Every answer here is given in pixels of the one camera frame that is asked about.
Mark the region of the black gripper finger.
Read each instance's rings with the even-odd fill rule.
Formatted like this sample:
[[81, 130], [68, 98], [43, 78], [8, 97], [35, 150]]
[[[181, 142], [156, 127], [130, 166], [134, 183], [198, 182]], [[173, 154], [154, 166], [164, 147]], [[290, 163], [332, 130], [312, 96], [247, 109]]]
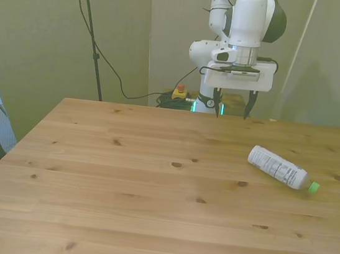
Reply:
[[214, 88], [213, 102], [214, 102], [215, 114], [216, 114], [216, 117], [218, 117], [219, 112], [220, 112], [220, 103], [222, 102], [222, 89]]
[[258, 95], [259, 95], [258, 91], [249, 92], [248, 103], [246, 104], [246, 108], [244, 109], [243, 119], [246, 119], [247, 117], [249, 117], [249, 114], [251, 113], [251, 110], [253, 109], [256, 103]]

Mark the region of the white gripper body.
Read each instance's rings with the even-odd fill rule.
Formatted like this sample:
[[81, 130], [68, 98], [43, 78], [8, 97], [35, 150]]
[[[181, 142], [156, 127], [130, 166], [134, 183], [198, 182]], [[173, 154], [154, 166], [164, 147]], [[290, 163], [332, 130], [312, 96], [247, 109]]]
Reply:
[[257, 62], [255, 66], [236, 66], [211, 61], [203, 67], [204, 84], [211, 88], [269, 92], [275, 63]]

